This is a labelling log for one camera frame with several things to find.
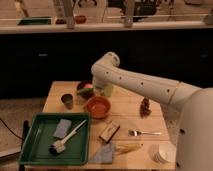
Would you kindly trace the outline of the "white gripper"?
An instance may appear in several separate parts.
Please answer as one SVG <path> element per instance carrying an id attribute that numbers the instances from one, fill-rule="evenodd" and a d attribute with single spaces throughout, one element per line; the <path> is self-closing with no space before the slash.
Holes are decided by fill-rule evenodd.
<path id="1" fill-rule="evenodd" d="M 108 82 L 106 82 L 98 77 L 93 77 L 92 84 L 94 87 L 93 91 L 96 96 L 105 96 L 104 88 L 109 85 Z"/>

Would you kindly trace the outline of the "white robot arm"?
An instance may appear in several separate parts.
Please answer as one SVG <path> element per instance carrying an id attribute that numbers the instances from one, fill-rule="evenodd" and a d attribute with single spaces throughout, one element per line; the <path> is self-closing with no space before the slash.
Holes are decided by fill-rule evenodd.
<path id="1" fill-rule="evenodd" d="M 175 171 L 213 171 L 213 88 L 131 72 L 107 52 L 91 67 L 97 90 L 115 84 L 181 113 Z"/>

